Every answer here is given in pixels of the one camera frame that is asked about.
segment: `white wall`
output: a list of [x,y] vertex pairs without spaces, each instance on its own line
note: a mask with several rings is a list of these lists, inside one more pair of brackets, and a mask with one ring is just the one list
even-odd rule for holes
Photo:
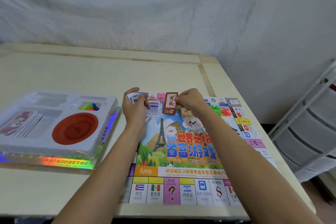
[[261,123],[276,123],[336,57],[336,0],[257,0],[227,73]]

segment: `flag icon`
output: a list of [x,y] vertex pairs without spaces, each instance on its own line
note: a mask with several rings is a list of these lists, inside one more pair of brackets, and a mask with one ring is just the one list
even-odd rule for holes
[[145,185],[143,184],[136,184],[135,185],[135,190],[144,190],[145,189]]
[[183,192],[191,192],[191,185],[183,185]]
[[150,191],[160,192],[160,187],[160,184],[152,184],[152,188],[150,189]]

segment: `person's right hand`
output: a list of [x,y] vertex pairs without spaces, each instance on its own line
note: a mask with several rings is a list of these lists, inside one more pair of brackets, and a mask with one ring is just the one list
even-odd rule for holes
[[209,107],[198,89],[189,89],[182,92],[178,97],[175,97],[175,101],[191,111],[195,117],[199,116],[199,111],[202,108]]

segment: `person's left hand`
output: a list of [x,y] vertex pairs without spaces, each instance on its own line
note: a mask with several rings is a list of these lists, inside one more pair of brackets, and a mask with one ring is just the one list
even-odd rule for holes
[[123,108],[124,115],[126,118],[126,128],[131,129],[139,135],[139,139],[143,137],[146,133],[146,110],[150,109],[148,100],[148,94],[140,94],[136,104],[129,101],[127,94],[132,92],[138,92],[140,88],[131,88],[124,93],[123,103],[121,107]]

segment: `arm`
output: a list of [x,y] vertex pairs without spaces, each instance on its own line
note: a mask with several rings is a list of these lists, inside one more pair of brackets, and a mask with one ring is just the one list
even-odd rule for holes
[[286,179],[204,102],[197,89],[181,93],[175,101],[191,110],[206,128],[239,200],[254,223],[322,223]]
[[99,167],[83,183],[57,215],[53,224],[111,223],[123,192],[128,170],[141,137],[145,134],[145,105],[148,95],[141,94],[136,105],[127,98],[132,88],[125,92],[123,111],[126,127]]

